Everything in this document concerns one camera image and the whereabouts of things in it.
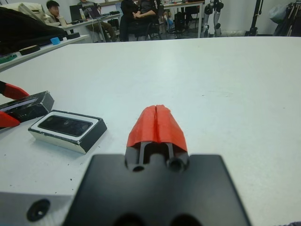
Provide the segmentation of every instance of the red plastic part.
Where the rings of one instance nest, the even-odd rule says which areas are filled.
[[[14,100],[21,99],[23,97],[28,97],[29,94],[25,92],[23,89],[6,83],[6,88],[4,90],[3,95],[8,98],[12,98]]]
[[[127,147],[139,142],[172,143],[187,151],[184,134],[164,105],[143,110],[127,140]]]
[[[0,127],[13,127],[18,126],[20,122],[6,114],[5,112],[0,112]]]

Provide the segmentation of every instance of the phone screen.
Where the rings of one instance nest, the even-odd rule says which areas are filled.
[[[63,133],[73,137],[81,136],[90,126],[89,121],[80,121],[52,115],[38,125],[39,128]]]

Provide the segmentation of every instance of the screw hole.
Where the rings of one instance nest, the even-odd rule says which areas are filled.
[[[144,167],[143,167],[143,166],[136,166],[136,167],[133,169],[134,172],[140,172],[140,171],[142,171],[142,170],[144,170]]]
[[[27,219],[31,222],[38,221],[45,217],[49,208],[50,202],[47,199],[34,202],[27,211]]]
[[[174,172],[184,171],[184,163],[181,159],[172,158],[167,162],[167,165],[171,171],[174,171]]]
[[[143,226],[142,220],[135,214],[125,214],[121,216],[114,226]]]
[[[170,226],[202,226],[193,216],[182,214],[177,216]]]

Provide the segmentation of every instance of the black box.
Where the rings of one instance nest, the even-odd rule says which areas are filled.
[[[106,130],[102,118],[56,110],[28,129],[38,140],[83,154],[89,151]]]
[[[50,93],[45,91],[0,105],[0,111],[24,122],[49,113],[53,103]]]
[[[221,156],[188,162],[131,170],[121,154],[94,155],[63,225],[250,226]]]

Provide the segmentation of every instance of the desk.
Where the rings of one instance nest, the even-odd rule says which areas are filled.
[[[70,39],[70,40],[67,40],[67,38],[64,38],[63,41],[61,41],[61,43],[58,44],[58,45],[49,44],[49,45],[41,47],[41,49],[39,51],[37,51],[37,52],[31,53],[31,54],[27,54],[27,55],[24,55],[24,56],[22,56],[20,54],[20,52],[16,52],[17,58],[15,58],[15,59],[13,59],[11,61],[8,61],[6,63],[0,64],[0,72],[4,71],[4,70],[6,70],[6,69],[8,69],[10,67],[13,67],[15,65],[18,65],[18,64],[20,64],[20,63],[22,63],[24,61],[27,61],[27,60],[35,58],[35,57],[37,57],[39,55],[42,55],[44,53],[50,52],[50,51],[52,51],[54,49],[57,49],[57,48],[60,48],[60,47],[63,47],[63,46],[66,46],[66,45],[69,45],[69,44],[81,41],[81,40],[84,40],[87,37],[88,37],[88,35],[81,35],[78,38]]]
[[[114,14],[114,15],[105,16],[105,17],[99,18],[99,19],[88,20],[88,21],[78,23],[78,24],[70,24],[70,25],[67,25],[66,27],[62,27],[62,26],[59,26],[59,27],[62,28],[63,30],[65,30],[65,31],[69,32],[70,30],[79,28],[81,26],[87,26],[87,25],[90,25],[90,24],[93,24],[93,23],[98,23],[100,21],[105,21],[105,20],[112,20],[112,19],[115,19],[115,18],[118,18],[118,21],[120,23],[120,13],[118,13],[118,14]],[[102,28],[101,28],[101,31],[102,31],[101,36],[103,38],[103,41],[105,42],[105,38],[104,38],[104,35],[103,35],[103,29]]]
[[[186,2],[186,3],[177,3],[177,4],[165,4],[163,6],[164,6],[164,9],[199,6],[198,38],[200,38],[201,37],[201,28],[202,28],[202,12],[203,12],[204,3],[205,3],[205,1],[195,1],[195,2]]]
[[[2,81],[30,94],[49,90],[53,109],[102,117],[108,130],[86,155],[36,141],[27,131],[36,120],[1,131],[0,191],[74,195],[91,156],[124,154],[142,110],[165,104],[189,154],[222,155],[253,226],[300,220],[300,41],[68,45],[10,68]],[[148,60],[133,64],[130,56],[146,50]]]

